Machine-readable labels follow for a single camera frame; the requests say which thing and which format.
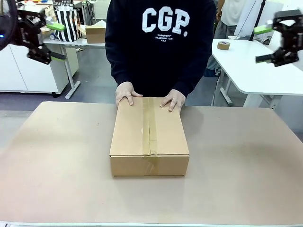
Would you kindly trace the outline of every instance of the person's right hand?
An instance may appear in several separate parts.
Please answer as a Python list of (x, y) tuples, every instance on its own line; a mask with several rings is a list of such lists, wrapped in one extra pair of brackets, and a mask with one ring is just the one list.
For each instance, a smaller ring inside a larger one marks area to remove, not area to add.
[(222, 16), (222, 11), (219, 10), (219, 11), (217, 12), (217, 14), (216, 14), (217, 20), (221, 20), (221, 16)]
[(134, 91), (134, 87), (131, 82), (124, 82), (117, 87), (116, 90), (116, 105), (126, 97), (129, 105), (133, 105), (133, 97), (143, 97), (143, 95), (138, 94)]

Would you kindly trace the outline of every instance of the beige tabletop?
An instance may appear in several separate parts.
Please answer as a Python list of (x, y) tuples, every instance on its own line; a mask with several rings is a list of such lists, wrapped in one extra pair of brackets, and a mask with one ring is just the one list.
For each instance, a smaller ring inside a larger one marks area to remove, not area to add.
[(303, 224), (303, 145), (269, 109), (185, 107), (185, 177), (115, 177), (116, 107), (42, 103), (0, 156), (0, 220)]

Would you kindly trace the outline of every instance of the open cardboard box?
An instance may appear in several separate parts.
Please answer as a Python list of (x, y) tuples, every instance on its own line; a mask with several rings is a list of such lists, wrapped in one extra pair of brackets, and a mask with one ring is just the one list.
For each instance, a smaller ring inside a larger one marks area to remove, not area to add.
[(105, 43), (106, 22), (101, 20), (91, 26), (78, 26), (79, 31), (86, 36), (88, 44)]
[(189, 151), (177, 110), (160, 108), (163, 98), (120, 102), (110, 163), (113, 176), (185, 175)]

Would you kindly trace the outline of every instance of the tote bag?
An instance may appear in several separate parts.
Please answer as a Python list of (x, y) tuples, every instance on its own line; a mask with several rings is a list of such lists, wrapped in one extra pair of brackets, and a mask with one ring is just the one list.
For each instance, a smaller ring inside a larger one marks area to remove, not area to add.
[(71, 11), (55, 11), (58, 23), (65, 25), (64, 31), (55, 31), (57, 39), (64, 42), (74, 42), (80, 38), (80, 31), (77, 26), (80, 26), (79, 14), (76, 9)]

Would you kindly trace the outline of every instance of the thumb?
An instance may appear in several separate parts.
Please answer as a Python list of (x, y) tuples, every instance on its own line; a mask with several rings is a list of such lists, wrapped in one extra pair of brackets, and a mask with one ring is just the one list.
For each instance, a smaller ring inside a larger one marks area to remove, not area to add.
[(132, 91), (132, 96), (134, 96), (134, 97), (143, 97), (143, 95), (140, 95), (135, 91)]

